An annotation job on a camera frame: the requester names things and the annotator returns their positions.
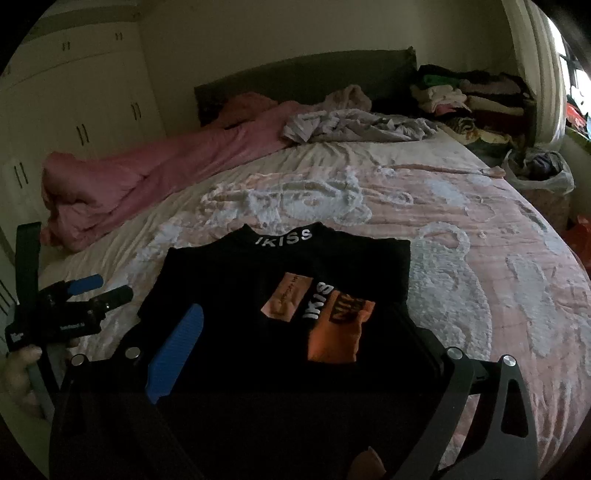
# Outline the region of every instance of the silver bolt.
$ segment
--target silver bolt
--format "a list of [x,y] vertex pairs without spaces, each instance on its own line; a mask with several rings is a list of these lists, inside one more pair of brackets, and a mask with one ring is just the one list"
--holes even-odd
[[452,346],[451,348],[447,349],[447,356],[449,358],[453,358],[454,360],[459,360],[464,356],[464,354],[459,348]]
[[130,360],[133,360],[134,358],[138,358],[141,352],[142,350],[140,350],[136,346],[132,346],[125,351],[125,356]]
[[509,367],[514,367],[517,365],[517,360],[515,360],[515,358],[513,358],[511,355],[503,356],[503,362]]
[[79,354],[74,355],[72,357],[72,365],[74,367],[81,366],[85,361],[86,361],[86,357],[84,355],[82,355],[82,353],[79,353]]

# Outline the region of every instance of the headboard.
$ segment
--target headboard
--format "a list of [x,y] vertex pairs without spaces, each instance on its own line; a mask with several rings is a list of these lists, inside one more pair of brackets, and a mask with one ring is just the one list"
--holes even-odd
[[314,105],[330,92],[359,85],[374,105],[410,103],[409,85],[417,72],[412,47],[406,50],[351,50],[306,55],[268,63],[195,87],[202,125],[213,121],[234,95],[257,92],[278,102]]

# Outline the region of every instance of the blue gripper pad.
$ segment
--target blue gripper pad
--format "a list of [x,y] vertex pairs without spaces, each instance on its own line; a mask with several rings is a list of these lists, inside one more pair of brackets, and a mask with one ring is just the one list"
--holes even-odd
[[160,397],[170,394],[202,331],[203,309],[195,303],[187,310],[148,367],[145,392],[154,405]]
[[85,291],[94,290],[103,286],[103,277],[100,275],[91,275],[90,277],[81,278],[80,280],[74,280],[68,285],[69,295],[80,295]]

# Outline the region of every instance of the white curtain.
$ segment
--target white curtain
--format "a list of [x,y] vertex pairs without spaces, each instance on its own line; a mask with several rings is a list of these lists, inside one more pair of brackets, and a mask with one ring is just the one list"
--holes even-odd
[[519,74],[535,96],[536,144],[558,150],[564,137],[566,94],[548,17],[530,0],[502,0]]

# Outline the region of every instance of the bed sheet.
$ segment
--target bed sheet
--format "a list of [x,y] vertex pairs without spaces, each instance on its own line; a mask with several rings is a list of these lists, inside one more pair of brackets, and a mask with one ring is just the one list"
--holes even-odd
[[[591,292],[566,244],[502,175],[444,132],[419,142],[288,148],[170,196],[48,265],[40,283],[99,273],[105,289],[131,285],[134,300],[78,348],[98,360],[138,321],[169,247],[203,245],[244,223],[269,235],[322,221],[357,235],[408,238],[411,318],[474,358],[518,360],[543,474],[591,404]],[[475,405],[443,463],[457,454]]]

